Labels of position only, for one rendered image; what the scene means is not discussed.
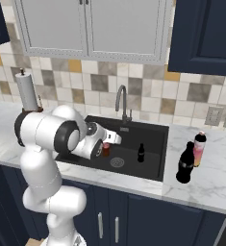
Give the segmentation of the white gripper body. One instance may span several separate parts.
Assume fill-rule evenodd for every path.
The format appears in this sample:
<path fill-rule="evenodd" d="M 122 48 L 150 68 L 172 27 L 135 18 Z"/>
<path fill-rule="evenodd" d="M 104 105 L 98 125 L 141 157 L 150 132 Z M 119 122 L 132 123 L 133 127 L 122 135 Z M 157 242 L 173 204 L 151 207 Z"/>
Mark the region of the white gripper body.
<path fill-rule="evenodd" d="M 110 144 L 120 144 L 122 138 L 117 132 L 107 130 L 103 141 Z"/>

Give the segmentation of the small red-brown bottle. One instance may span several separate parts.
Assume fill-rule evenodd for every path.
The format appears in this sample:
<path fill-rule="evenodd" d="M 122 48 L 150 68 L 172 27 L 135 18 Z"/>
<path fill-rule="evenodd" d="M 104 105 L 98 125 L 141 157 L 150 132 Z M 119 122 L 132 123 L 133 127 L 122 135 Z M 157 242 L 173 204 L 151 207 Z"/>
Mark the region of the small red-brown bottle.
<path fill-rule="evenodd" d="M 107 157 L 110 155 L 110 143 L 108 142 L 103 143 L 102 154 L 104 157 Z"/>

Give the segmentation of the black sink basin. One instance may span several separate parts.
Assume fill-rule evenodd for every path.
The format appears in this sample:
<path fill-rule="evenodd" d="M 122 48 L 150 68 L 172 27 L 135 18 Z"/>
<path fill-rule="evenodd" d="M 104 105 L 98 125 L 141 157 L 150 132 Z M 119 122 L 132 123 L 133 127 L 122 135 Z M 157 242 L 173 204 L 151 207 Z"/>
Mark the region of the black sink basin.
<path fill-rule="evenodd" d="M 102 127 L 117 132 L 122 141 L 110 145 L 110 155 L 100 155 L 87 160 L 72 154 L 58 154 L 56 160 L 80 166 L 120 173 L 138 178 L 161 182 L 165 163 L 168 126 L 128 122 L 120 119 L 88 115 L 87 122 L 96 122 Z M 144 162 L 138 162 L 138 148 L 144 146 Z"/>

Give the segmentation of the small black bottle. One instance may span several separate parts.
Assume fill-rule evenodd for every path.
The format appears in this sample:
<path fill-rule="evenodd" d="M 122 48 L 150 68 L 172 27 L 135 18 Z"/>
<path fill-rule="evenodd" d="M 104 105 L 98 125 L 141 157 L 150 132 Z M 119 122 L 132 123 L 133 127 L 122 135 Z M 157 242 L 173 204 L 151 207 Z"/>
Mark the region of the small black bottle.
<path fill-rule="evenodd" d="M 144 153 L 144 146 L 143 143 L 141 143 L 138 148 L 138 162 L 144 162 Z"/>

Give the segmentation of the large black bottle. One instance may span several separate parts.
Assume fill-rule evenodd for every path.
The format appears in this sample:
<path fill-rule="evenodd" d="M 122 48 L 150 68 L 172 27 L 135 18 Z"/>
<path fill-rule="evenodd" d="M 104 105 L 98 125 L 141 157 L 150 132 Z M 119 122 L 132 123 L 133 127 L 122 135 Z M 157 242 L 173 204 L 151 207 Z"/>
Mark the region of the large black bottle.
<path fill-rule="evenodd" d="M 190 181 L 190 173 L 194 165 L 193 147 L 194 143 L 189 141 L 186 150 L 179 159 L 176 179 L 182 184 L 187 184 Z"/>

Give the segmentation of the large pink bottle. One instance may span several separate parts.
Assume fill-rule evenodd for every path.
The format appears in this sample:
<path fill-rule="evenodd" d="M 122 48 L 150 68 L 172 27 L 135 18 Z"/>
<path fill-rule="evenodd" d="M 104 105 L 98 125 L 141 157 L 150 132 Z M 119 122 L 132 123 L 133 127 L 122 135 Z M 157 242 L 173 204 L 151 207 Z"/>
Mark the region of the large pink bottle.
<path fill-rule="evenodd" d="M 206 141 L 207 138 L 203 131 L 200 131 L 194 138 L 194 147 L 193 147 L 194 167 L 198 167 L 200 165 Z"/>

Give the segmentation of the dark grey tap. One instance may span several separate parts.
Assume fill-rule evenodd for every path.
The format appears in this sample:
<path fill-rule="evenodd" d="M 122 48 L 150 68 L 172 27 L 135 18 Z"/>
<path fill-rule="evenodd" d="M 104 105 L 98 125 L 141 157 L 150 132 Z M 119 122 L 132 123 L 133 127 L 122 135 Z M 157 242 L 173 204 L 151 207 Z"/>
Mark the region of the dark grey tap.
<path fill-rule="evenodd" d="M 130 116 L 127 116 L 127 95 L 126 95 L 126 86 L 121 85 L 116 93 L 115 100 L 115 111 L 119 111 L 119 102 L 123 102 L 123 113 L 122 113 L 122 122 L 126 124 L 127 122 L 132 121 L 132 110 L 130 110 Z"/>

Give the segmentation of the navy base cupboard door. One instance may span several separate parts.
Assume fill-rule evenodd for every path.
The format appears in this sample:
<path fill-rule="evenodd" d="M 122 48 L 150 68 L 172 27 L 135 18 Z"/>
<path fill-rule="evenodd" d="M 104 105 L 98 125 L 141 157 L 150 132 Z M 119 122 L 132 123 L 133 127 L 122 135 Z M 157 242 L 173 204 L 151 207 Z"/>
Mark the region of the navy base cupboard door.
<path fill-rule="evenodd" d="M 109 190 L 110 244 L 127 246 L 128 196 L 125 192 Z M 119 241 L 114 242 L 114 219 L 119 217 Z"/>
<path fill-rule="evenodd" d="M 82 184 L 63 180 L 63 185 L 81 188 L 87 195 L 84 211 L 74 217 L 77 231 L 85 239 L 87 246 L 110 246 L 109 192 L 106 188 L 92 184 Z M 103 214 L 103 238 L 98 231 L 98 213 Z"/>
<path fill-rule="evenodd" d="M 129 195 L 128 246 L 192 246 L 203 211 Z"/>

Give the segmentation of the paper towel roll on holder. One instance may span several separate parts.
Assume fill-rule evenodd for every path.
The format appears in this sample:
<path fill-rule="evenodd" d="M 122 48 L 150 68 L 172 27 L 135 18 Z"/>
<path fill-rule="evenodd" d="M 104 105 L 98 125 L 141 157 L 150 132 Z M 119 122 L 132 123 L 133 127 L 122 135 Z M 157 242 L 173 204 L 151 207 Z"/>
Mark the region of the paper towel roll on holder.
<path fill-rule="evenodd" d="M 20 98 L 25 111 L 42 112 L 43 107 L 38 105 L 38 100 L 35 94 L 32 75 L 25 72 L 23 68 L 15 75 Z"/>

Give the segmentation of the navy base cupboard run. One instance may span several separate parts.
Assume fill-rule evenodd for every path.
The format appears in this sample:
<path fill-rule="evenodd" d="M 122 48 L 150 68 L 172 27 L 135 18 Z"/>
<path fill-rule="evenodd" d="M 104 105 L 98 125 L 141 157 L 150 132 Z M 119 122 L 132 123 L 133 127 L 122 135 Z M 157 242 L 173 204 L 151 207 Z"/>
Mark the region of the navy base cupboard run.
<path fill-rule="evenodd" d="M 23 205 L 27 187 L 19 168 L 0 164 L 0 246 L 25 246 L 30 238 L 48 236 L 46 214 Z"/>

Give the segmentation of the grey wall cupboard door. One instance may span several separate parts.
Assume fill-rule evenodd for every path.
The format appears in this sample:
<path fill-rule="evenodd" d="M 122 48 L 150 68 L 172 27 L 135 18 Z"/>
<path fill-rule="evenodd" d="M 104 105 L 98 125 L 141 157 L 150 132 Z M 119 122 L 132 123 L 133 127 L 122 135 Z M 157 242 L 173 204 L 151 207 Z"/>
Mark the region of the grey wall cupboard door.
<path fill-rule="evenodd" d="M 172 0 L 85 0 L 88 56 L 164 64 Z"/>
<path fill-rule="evenodd" d="M 28 56 L 82 59 L 88 55 L 85 0 L 13 0 Z"/>

